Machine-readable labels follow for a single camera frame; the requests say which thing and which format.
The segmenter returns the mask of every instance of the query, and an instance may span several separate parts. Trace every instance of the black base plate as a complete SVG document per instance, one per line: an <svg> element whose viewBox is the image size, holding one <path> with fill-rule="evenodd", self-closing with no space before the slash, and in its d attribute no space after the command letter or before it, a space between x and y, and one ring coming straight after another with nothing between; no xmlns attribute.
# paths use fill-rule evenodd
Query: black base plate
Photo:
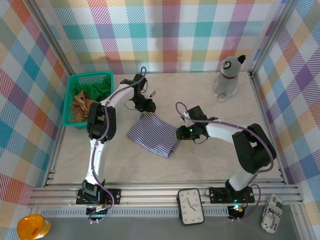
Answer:
<svg viewBox="0 0 320 240"><path fill-rule="evenodd" d="M119 205L120 199L121 199L121 189L111 188L108 190L113 195L114 204ZM110 205L111 203L112 203L111 198L109 195L107 195L106 204ZM104 203L96 203L95 201L90 200L89 198L86 198L86 196L82 192L82 189L79 189L77 192L77 198L76 198L75 204L76 205L99 205Z"/></svg>
<svg viewBox="0 0 320 240"><path fill-rule="evenodd" d="M247 187L241 192L233 201L230 201L228 195L226 194L225 187L210 187L209 196L211 204L252 204L255 202L255 196L251 187Z"/></svg>

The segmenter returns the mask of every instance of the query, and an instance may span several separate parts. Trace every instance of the beige table surface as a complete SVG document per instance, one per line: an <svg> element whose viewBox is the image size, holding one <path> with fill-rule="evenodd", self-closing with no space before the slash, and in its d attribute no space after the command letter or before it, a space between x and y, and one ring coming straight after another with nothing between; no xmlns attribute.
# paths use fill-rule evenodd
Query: beige table surface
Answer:
<svg viewBox="0 0 320 240"><path fill-rule="evenodd" d="M183 125L175 110L181 101L190 109L200 105L207 117L248 126L260 124L262 117L246 72L241 72L237 93L219 102L214 97L217 72L147 74L150 89L156 90L153 101L157 116L167 123ZM114 76L114 89L123 79L134 74ZM110 141L105 163L106 182L226 180L240 167L234 146L217 138L196 145L182 141L170 158L154 154L127 137L127 132L139 119L139 112L121 108L116 113L117 132ZM90 139L85 129L67 127L56 161L53 183L81 183L86 176L90 156ZM258 178L279 178L275 161L272 171Z"/></svg>

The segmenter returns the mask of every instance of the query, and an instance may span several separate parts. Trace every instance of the dog collar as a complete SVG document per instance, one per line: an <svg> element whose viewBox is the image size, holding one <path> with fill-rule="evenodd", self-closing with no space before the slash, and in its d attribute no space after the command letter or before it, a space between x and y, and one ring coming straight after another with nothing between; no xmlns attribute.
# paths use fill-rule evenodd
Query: dog collar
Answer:
<svg viewBox="0 0 320 240"><path fill-rule="evenodd" d="M237 76L226 76L226 75L224 75L222 72L221 72L221 74L222 74L226 79L234 79L234 78L237 77Z"/></svg>

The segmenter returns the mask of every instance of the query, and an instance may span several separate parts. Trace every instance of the green cloth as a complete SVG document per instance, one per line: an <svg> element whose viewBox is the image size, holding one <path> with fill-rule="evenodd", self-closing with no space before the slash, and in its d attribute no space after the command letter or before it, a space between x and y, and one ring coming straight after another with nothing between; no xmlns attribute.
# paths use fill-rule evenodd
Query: green cloth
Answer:
<svg viewBox="0 0 320 240"><path fill-rule="evenodd" d="M111 95L111 78L109 75L106 75L102 83L71 85L71 94L73 97L81 93L81 91L85 91L86 93L88 93L91 100L101 102Z"/></svg>

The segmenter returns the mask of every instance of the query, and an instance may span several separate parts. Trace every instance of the plastic container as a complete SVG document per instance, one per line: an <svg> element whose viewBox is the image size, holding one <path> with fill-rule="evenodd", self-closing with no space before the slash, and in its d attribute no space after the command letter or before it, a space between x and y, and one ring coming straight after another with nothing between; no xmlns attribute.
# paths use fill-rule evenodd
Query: plastic container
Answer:
<svg viewBox="0 0 320 240"><path fill-rule="evenodd" d="M22 218L16 227L20 240L41 239L49 232L51 222L38 214L32 214Z"/></svg>
<svg viewBox="0 0 320 240"><path fill-rule="evenodd" d="M72 126L78 129L83 129L87 127L87 122L73 122L74 112L72 110L72 103L75 100L75 96L71 92L71 85L83 85L83 84L100 84L103 82L106 76L110 76L110 86L111 93L114 92L114 74L112 71L97 71L97 72L88 72L75 74L68 78L66 85L64 105L63 105L63 114L62 114L62 123L65 126Z"/></svg>

